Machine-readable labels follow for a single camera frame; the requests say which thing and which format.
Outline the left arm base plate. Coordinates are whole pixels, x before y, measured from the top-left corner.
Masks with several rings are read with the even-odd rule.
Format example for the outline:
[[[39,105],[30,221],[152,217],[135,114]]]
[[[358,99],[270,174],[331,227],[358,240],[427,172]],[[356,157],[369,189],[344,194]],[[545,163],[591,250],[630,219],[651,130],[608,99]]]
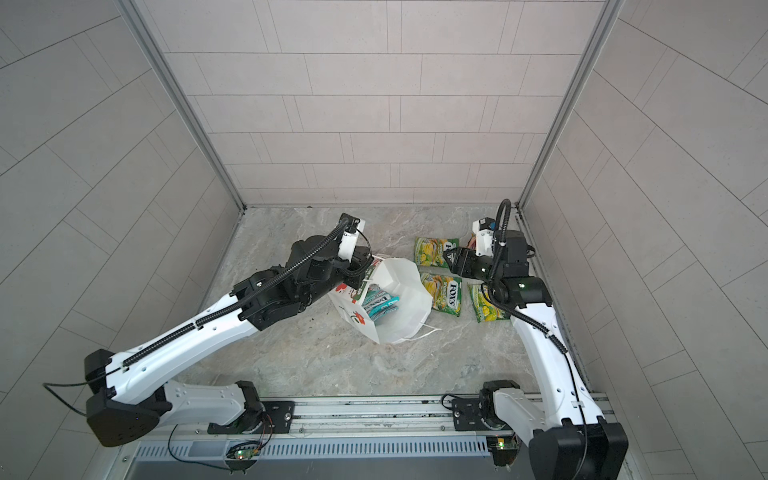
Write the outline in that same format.
[[[236,420],[228,425],[210,423],[210,435],[241,435],[253,432],[287,434],[295,413],[293,401],[266,401],[260,409],[247,408]]]

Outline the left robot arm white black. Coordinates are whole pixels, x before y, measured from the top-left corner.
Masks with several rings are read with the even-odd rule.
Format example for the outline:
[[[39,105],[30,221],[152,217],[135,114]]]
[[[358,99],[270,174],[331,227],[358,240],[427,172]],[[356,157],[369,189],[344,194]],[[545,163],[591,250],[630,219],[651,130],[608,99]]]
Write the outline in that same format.
[[[252,382],[211,387],[174,378],[219,349],[297,316],[338,286],[360,286],[373,263],[369,243],[357,242],[362,236],[297,241],[286,266],[254,273],[194,318],[135,348],[88,355],[92,395],[85,418],[100,444],[122,446],[167,424],[205,423],[208,433],[227,435],[266,428],[266,408]]]

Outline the white floral paper bag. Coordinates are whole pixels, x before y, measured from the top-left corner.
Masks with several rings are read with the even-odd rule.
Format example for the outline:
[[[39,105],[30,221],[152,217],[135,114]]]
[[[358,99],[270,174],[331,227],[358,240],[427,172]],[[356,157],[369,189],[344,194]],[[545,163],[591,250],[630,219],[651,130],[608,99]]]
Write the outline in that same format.
[[[361,286],[340,284],[329,298],[343,320],[378,344],[421,339],[433,297],[414,262],[376,257]]]

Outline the green Fox's candy packet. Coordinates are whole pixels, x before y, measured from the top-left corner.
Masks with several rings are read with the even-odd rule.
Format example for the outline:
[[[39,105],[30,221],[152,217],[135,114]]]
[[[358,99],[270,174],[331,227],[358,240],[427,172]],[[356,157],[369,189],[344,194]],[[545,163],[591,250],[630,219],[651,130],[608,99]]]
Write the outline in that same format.
[[[424,272],[421,274],[421,282],[432,297],[434,311],[456,317],[461,314],[461,278]]]
[[[414,246],[414,262],[418,266],[447,268],[443,253],[458,246],[458,238],[437,239],[417,237]]]
[[[490,301],[490,295],[483,284],[471,284],[469,295],[478,323],[508,321],[510,319],[507,312],[499,309]]]

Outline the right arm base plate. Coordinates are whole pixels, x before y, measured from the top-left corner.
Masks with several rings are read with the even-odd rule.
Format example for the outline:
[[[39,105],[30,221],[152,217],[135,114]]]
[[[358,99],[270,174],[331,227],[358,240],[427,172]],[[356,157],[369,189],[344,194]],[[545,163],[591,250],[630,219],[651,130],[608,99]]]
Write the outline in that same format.
[[[456,431],[494,431],[503,427],[479,397],[449,396]]]

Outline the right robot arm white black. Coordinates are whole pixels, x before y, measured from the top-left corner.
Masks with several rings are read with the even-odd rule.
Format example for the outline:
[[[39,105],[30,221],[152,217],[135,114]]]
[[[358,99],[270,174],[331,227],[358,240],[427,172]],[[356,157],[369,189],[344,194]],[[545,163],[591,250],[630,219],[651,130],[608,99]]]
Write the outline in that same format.
[[[450,271],[480,283],[483,298],[511,317],[537,379],[535,405],[511,381],[485,383],[481,417],[506,425],[527,448],[537,479],[616,479],[629,447],[618,422],[605,419],[560,334],[545,282],[529,272],[536,254],[522,232],[481,230],[475,245],[444,252]]]

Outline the teal snack packet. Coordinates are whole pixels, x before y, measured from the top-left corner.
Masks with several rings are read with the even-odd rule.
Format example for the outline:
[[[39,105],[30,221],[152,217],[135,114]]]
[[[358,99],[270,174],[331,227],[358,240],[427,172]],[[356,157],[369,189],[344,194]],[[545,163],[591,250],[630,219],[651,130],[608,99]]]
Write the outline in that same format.
[[[363,309],[368,317],[376,322],[398,308],[400,298],[376,284],[372,284],[363,299]]]

